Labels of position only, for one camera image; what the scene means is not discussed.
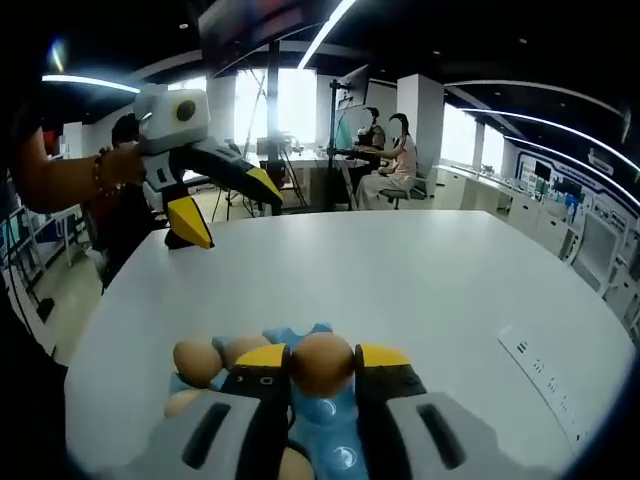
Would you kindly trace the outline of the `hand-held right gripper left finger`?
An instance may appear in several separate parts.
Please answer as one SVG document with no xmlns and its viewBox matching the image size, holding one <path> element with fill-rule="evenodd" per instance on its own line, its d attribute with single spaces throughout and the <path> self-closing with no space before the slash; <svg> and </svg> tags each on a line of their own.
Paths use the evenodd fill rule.
<svg viewBox="0 0 640 480">
<path fill-rule="evenodd" d="M 142 456 L 144 479 L 275 479 L 288 431 L 289 348 L 241 355 L 217 390 L 168 403 Z"/>
</svg>

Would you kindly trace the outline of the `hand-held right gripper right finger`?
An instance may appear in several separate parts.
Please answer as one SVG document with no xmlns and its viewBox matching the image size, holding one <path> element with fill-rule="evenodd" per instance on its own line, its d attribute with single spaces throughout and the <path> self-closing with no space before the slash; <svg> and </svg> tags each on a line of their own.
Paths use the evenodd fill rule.
<svg viewBox="0 0 640 480">
<path fill-rule="evenodd" d="M 429 392 L 400 351 L 358 344 L 357 429 L 371 479 L 498 479 L 496 435 L 449 396 Z"/>
</svg>

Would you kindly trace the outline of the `person's left hand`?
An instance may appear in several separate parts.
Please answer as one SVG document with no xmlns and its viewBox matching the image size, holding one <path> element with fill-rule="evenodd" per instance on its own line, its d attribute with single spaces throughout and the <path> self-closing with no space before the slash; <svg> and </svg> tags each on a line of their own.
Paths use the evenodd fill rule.
<svg viewBox="0 0 640 480">
<path fill-rule="evenodd" d="M 95 159 L 94 178 L 100 191 L 111 191 L 125 184 L 141 185 L 145 177 L 137 142 L 104 151 Z"/>
</svg>

